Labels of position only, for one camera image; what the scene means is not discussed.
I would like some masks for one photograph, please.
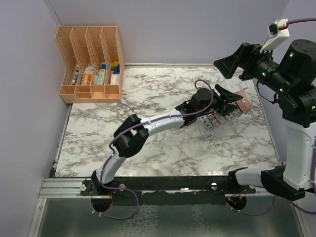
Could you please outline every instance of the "white marble tabletop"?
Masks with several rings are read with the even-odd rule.
[[[120,104],[73,104],[55,177],[86,177],[110,154],[113,133],[131,114],[163,114],[196,92],[194,81],[206,79],[229,91],[245,87],[257,98],[253,81],[237,74],[224,79],[214,67],[127,68]],[[141,152],[128,158],[116,176],[227,175],[241,167],[278,164],[264,117],[235,138],[202,140],[196,124],[151,136]]]

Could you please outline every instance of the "marble surface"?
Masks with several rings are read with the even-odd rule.
[[[257,98],[253,82],[242,82],[237,76],[224,79],[214,67],[127,68],[122,103],[73,105],[55,177],[90,176],[110,154],[113,133],[130,114],[150,117],[174,109],[196,92],[196,79],[233,92],[248,87]],[[196,124],[153,135],[116,176],[226,175],[240,167],[264,169],[277,164],[262,116],[236,138],[202,140]]]

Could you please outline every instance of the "transparent tray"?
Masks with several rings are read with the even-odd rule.
[[[252,104],[252,109],[247,114],[242,114],[239,118],[235,118],[233,121],[228,121],[225,124],[221,124],[215,127],[212,131],[207,130],[202,120],[204,117],[197,119],[197,127],[200,131],[202,140],[213,140],[224,137],[237,137],[244,132],[257,118],[263,115],[261,106],[259,105],[258,96],[251,94],[248,88],[243,89],[243,92],[247,95],[248,100]]]

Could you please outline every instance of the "wall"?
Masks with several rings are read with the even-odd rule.
[[[0,1],[0,29],[0,236],[25,237],[65,120],[65,71],[41,0]]]
[[[118,25],[129,63],[212,63],[264,43],[289,0],[49,0],[63,26]]]
[[[282,18],[297,19],[305,17],[315,17],[316,1],[314,0],[291,0],[281,16]],[[316,22],[298,23],[289,26],[290,39],[284,42],[274,52],[274,59],[280,62],[287,51],[290,43],[296,39],[307,39],[316,42]],[[263,94],[272,98],[273,92],[268,88],[263,88]],[[271,105],[263,101],[265,112],[267,114],[269,125],[272,130],[272,134],[276,143],[276,148],[280,157],[286,159],[286,129],[281,119],[282,112],[277,105]],[[307,194],[306,198],[301,201],[302,206],[307,210],[316,210],[316,198],[315,195]],[[316,216],[307,215],[312,236],[316,236]]]

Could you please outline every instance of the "peach plastic organizer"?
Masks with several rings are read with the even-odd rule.
[[[56,42],[63,57],[66,72],[59,95],[66,104],[116,103],[121,101],[125,62],[117,26],[58,27]],[[111,64],[119,62],[119,84],[111,85]],[[100,64],[106,64],[105,82],[94,84]],[[92,64],[90,85],[80,85],[85,68]],[[79,67],[76,85],[72,79]]]

